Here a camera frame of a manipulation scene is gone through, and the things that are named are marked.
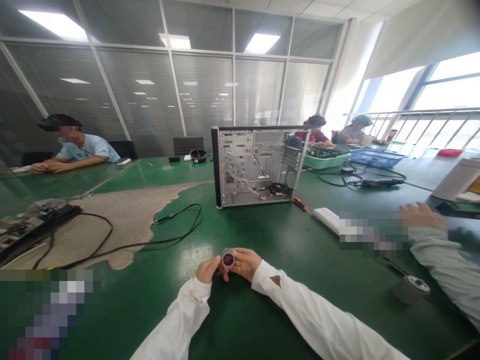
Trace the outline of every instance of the plastic basket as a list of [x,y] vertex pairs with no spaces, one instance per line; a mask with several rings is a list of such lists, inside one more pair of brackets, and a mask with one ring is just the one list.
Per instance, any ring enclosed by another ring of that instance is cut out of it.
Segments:
[[305,165],[307,168],[312,168],[316,170],[333,168],[333,167],[342,165],[343,162],[349,158],[349,156],[350,156],[349,154],[345,154],[337,157],[321,159],[321,158],[305,155],[305,158],[303,159],[303,165]]
[[350,161],[384,169],[397,165],[400,160],[406,157],[406,155],[399,155],[393,152],[365,148],[350,151]]

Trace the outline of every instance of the power adapter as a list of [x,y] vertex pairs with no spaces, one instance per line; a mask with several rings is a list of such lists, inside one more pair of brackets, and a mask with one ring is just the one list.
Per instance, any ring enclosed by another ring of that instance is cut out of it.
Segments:
[[353,167],[342,167],[340,170],[340,174],[353,174],[355,169]]

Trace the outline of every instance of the railing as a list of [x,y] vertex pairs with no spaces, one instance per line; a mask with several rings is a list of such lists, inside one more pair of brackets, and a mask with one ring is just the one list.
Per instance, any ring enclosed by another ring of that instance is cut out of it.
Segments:
[[393,140],[432,148],[480,150],[480,107],[346,113],[345,125],[358,115],[373,122],[365,133],[385,140],[397,130]]

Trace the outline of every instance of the silver computer case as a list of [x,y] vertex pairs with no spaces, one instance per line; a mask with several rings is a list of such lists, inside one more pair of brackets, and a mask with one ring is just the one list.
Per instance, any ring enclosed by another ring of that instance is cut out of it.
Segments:
[[[309,127],[300,125],[212,127],[217,208],[292,200],[307,150],[298,139],[289,146],[296,132],[310,138]],[[284,191],[271,191],[275,184]]]

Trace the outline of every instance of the office chair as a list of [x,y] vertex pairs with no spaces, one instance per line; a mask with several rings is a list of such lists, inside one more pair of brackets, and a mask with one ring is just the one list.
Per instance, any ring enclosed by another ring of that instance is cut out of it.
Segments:
[[121,158],[138,159],[133,141],[109,141],[108,143]]
[[341,130],[332,130],[331,131],[331,142],[332,144],[337,144],[337,141],[339,140],[339,134],[341,133]]
[[173,150],[175,155],[188,155],[193,149],[203,148],[203,136],[175,136],[173,138]]
[[53,151],[24,152],[21,154],[21,165],[27,166],[35,163],[43,163],[54,157]]

